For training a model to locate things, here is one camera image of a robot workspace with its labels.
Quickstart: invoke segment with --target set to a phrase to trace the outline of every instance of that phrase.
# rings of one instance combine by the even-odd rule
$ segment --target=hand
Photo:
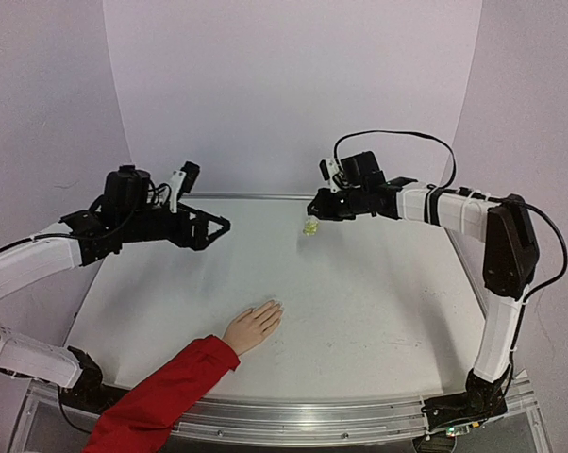
[[[281,317],[280,304],[270,300],[258,309],[248,309],[229,323],[223,340],[241,356],[274,333]]]

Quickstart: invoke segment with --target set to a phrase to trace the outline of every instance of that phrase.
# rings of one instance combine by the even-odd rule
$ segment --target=robotic arm
[[[423,413],[429,433],[478,426],[505,413],[508,385],[504,390],[503,385],[512,379],[512,353],[540,255],[523,198],[490,198],[469,189],[436,188],[406,177],[387,181],[370,151],[341,161],[323,160],[320,169],[330,187],[320,189],[308,205],[306,233],[315,232],[316,219],[354,220],[369,213],[425,222],[485,243],[483,279],[488,309],[466,392],[430,398]]]
[[[44,277],[118,254],[124,243],[167,240],[180,248],[206,249],[229,231],[230,223],[178,202],[199,172],[187,162],[169,184],[157,187],[147,172],[133,165],[111,172],[103,195],[88,210],[66,215],[46,230],[0,249],[0,300]],[[214,232],[211,224],[218,227]],[[83,351],[44,344],[1,324],[0,371],[72,389],[92,411],[117,399]]]

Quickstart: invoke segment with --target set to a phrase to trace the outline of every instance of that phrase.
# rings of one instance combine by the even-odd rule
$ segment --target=white backdrop
[[[313,193],[319,159],[359,129],[452,142],[480,0],[118,1],[104,11],[133,161],[196,192]],[[447,155],[418,139],[359,139],[387,176],[439,182]]]

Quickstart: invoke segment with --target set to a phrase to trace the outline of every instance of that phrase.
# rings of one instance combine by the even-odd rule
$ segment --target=yellow object
[[[313,216],[308,217],[305,221],[305,227],[303,228],[303,234],[306,236],[313,236],[318,232],[318,219]]]

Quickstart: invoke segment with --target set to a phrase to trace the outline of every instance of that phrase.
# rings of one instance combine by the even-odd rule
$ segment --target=wall
[[[0,2],[0,245],[89,206],[129,160],[102,2]],[[0,320],[61,344],[95,270],[15,294]],[[0,452],[26,385],[0,375]]]
[[[454,145],[460,184],[521,193],[568,244],[568,1],[484,2]],[[542,281],[559,269],[560,253],[535,223]],[[462,245],[478,277],[481,247]],[[519,348],[555,451],[568,451],[568,275],[530,304]]]
[[[157,176],[193,159],[197,192],[314,193],[334,142],[369,128],[452,141],[481,0],[105,2],[133,160]],[[387,175],[437,182],[445,149],[371,136]]]

